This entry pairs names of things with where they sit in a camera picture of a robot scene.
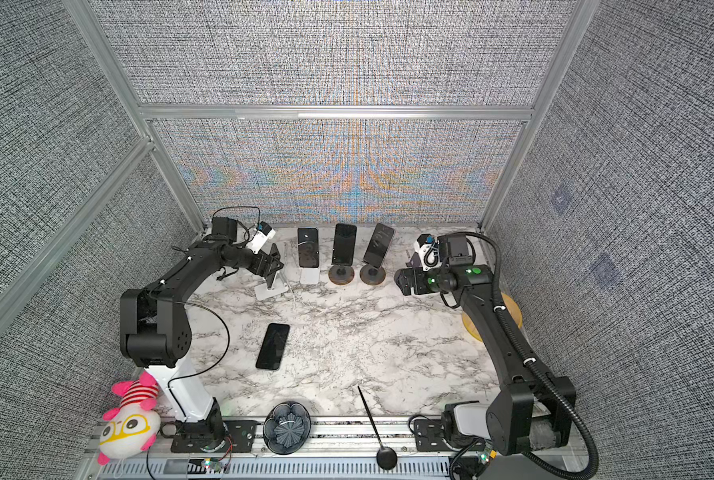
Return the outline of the black phone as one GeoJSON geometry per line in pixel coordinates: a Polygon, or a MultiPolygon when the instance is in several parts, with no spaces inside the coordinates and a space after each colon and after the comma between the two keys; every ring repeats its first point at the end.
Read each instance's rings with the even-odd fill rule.
{"type": "Polygon", "coordinates": [[[351,224],[338,223],[335,226],[332,250],[332,264],[351,266],[356,244],[357,227],[351,224]]]}
{"type": "Polygon", "coordinates": [[[391,245],[394,233],[395,230],[392,227],[378,223],[368,242],[363,261],[372,267],[381,267],[391,245]]]}
{"type": "Polygon", "coordinates": [[[277,276],[277,272],[282,268],[283,268],[282,264],[273,264],[267,268],[267,272],[264,275],[264,279],[265,279],[266,286],[268,289],[271,289],[273,287],[276,276],[277,276]]]}
{"type": "Polygon", "coordinates": [[[287,324],[268,325],[255,363],[257,369],[276,371],[280,368],[289,332],[287,324]]]}
{"type": "Polygon", "coordinates": [[[317,228],[297,229],[299,266],[304,269],[319,267],[319,233],[317,228]]]}

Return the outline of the purple round phone stand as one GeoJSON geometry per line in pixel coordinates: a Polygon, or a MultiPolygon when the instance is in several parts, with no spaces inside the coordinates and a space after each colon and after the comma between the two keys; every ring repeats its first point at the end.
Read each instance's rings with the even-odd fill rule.
{"type": "Polygon", "coordinates": [[[424,262],[422,256],[418,252],[414,252],[411,258],[406,262],[408,268],[423,268],[424,262]]]}

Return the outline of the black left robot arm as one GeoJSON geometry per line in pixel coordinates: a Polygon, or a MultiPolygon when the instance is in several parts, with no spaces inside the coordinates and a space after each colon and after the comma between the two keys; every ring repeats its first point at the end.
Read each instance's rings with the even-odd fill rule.
{"type": "Polygon", "coordinates": [[[225,267],[244,269],[270,287],[284,263],[276,244],[254,251],[226,240],[198,240],[160,279],[120,297],[121,353],[154,377],[173,405],[173,439],[195,451],[224,448],[227,432],[218,400],[207,392],[188,357],[192,330],[186,308],[198,306],[189,300],[192,293],[225,267]]]}

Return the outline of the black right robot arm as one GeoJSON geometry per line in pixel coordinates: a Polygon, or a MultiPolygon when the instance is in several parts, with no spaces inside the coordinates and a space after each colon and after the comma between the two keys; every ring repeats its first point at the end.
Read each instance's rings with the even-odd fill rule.
{"type": "Polygon", "coordinates": [[[488,266],[403,268],[394,281],[405,296],[451,294],[471,319],[495,367],[500,391],[489,405],[469,401],[445,406],[441,422],[449,445],[467,449],[472,441],[483,441],[504,456],[521,454],[563,479],[595,476],[599,453],[574,409],[574,385],[569,378],[554,375],[532,350],[488,266]],[[538,450],[565,446],[572,426],[588,452],[587,466],[577,472],[559,469],[536,455],[538,450]]]}

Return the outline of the white folding phone stand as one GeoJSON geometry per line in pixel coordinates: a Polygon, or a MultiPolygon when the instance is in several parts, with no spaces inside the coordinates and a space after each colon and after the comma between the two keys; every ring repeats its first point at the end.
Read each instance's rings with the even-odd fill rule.
{"type": "Polygon", "coordinates": [[[254,292],[258,301],[284,294],[289,290],[289,285],[283,273],[276,273],[272,284],[268,286],[266,283],[259,284],[255,287],[254,292]]]}

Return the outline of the white flat phone stand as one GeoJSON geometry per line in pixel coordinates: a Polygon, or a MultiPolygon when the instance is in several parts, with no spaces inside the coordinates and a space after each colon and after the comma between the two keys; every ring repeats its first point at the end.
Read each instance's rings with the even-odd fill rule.
{"type": "Polygon", "coordinates": [[[320,270],[318,268],[301,268],[300,283],[302,285],[317,285],[320,279],[320,270]]]}

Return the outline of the round wooden phone stand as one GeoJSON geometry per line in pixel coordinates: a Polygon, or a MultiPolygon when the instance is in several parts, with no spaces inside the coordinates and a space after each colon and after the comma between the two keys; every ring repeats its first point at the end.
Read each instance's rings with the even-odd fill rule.
{"type": "Polygon", "coordinates": [[[328,278],[335,285],[348,285],[353,281],[355,272],[352,266],[332,265],[328,272],[328,278]]]}
{"type": "Polygon", "coordinates": [[[371,286],[377,286],[384,282],[386,271],[383,267],[375,267],[365,264],[360,269],[360,279],[363,283],[371,286]]]}

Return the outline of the black phone on wooden stand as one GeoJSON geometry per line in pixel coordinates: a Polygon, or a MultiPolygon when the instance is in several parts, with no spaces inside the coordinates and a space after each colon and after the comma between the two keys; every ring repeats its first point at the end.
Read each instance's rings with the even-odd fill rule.
{"type": "Polygon", "coordinates": [[[357,227],[351,224],[338,223],[335,226],[332,250],[332,264],[351,266],[356,244],[357,227]]]}
{"type": "Polygon", "coordinates": [[[394,233],[395,230],[392,227],[378,223],[368,242],[363,261],[372,267],[381,267],[391,245],[394,233]]]}

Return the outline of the yellow bowl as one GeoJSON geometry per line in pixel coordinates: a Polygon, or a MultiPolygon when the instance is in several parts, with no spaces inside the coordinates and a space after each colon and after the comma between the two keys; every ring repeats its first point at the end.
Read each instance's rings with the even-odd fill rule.
{"type": "MultiPolygon", "coordinates": [[[[516,303],[516,301],[511,296],[509,296],[506,293],[503,293],[502,297],[504,300],[504,305],[506,306],[509,314],[511,315],[511,318],[514,320],[517,328],[522,329],[524,319],[523,319],[523,314],[522,314],[522,311],[521,311],[519,305],[516,303]]],[[[466,331],[476,341],[482,343],[483,339],[482,339],[479,331],[477,330],[477,328],[474,324],[474,321],[466,312],[462,313],[462,322],[463,322],[463,325],[464,325],[466,331]]]]}

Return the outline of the dark glass flower dish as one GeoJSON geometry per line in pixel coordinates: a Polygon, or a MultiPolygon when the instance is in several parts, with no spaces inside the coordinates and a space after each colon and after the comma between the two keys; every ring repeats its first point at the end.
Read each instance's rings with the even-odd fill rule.
{"type": "Polygon", "coordinates": [[[290,455],[302,448],[312,427],[309,411],[299,402],[278,404],[263,423],[266,447],[277,455],[290,455]]]}

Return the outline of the black long spoon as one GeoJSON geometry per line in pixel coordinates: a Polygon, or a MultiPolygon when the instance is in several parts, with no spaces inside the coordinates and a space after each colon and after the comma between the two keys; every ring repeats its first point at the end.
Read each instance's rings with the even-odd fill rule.
{"type": "Polygon", "coordinates": [[[379,431],[378,431],[376,422],[374,420],[374,417],[372,415],[372,412],[368,406],[367,399],[366,399],[360,386],[357,387],[357,390],[360,395],[360,398],[361,398],[364,410],[366,412],[366,415],[368,417],[368,420],[370,422],[370,425],[373,429],[375,438],[379,444],[379,449],[376,453],[376,463],[380,469],[382,469],[384,471],[392,471],[396,468],[396,466],[398,464],[398,456],[392,448],[386,446],[383,443],[383,440],[379,434],[379,431]]]}

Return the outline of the pink white plush toy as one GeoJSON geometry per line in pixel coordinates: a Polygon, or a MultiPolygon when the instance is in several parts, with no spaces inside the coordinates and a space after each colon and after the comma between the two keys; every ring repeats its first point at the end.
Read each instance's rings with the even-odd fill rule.
{"type": "Polygon", "coordinates": [[[99,437],[97,464],[124,460],[147,452],[159,433],[161,419],[155,411],[159,386],[143,371],[136,380],[122,381],[111,387],[119,405],[102,416],[105,426],[99,437]]]}

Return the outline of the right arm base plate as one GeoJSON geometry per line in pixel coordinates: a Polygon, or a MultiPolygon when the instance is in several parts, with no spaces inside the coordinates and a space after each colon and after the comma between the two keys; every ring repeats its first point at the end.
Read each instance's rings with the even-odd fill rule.
{"type": "Polygon", "coordinates": [[[440,419],[426,417],[414,418],[410,429],[416,443],[416,449],[422,453],[453,452],[444,438],[443,424],[440,419]]]}

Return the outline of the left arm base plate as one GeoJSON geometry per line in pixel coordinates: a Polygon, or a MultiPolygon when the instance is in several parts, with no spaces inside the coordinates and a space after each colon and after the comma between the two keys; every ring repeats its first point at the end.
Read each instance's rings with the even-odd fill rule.
{"type": "Polygon", "coordinates": [[[218,453],[250,453],[252,451],[258,423],[252,420],[224,420],[222,427],[210,426],[205,422],[178,422],[172,436],[172,453],[196,453],[217,455],[218,453]]]}

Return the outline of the aluminium frame corner post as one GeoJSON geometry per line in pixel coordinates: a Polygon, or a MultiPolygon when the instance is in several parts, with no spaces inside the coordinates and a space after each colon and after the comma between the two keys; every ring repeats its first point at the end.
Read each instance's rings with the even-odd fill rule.
{"type": "Polygon", "coordinates": [[[152,155],[165,183],[182,213],[196,232],[205,228],[203,215],[175,162],[167,153],[161,139],[141,113],[141,104],[116,55],[112,51],[90,4],[87,1],[63,1],[94,58],[104,72],[111,88],[140,137],[152,144],[152,155]]]}

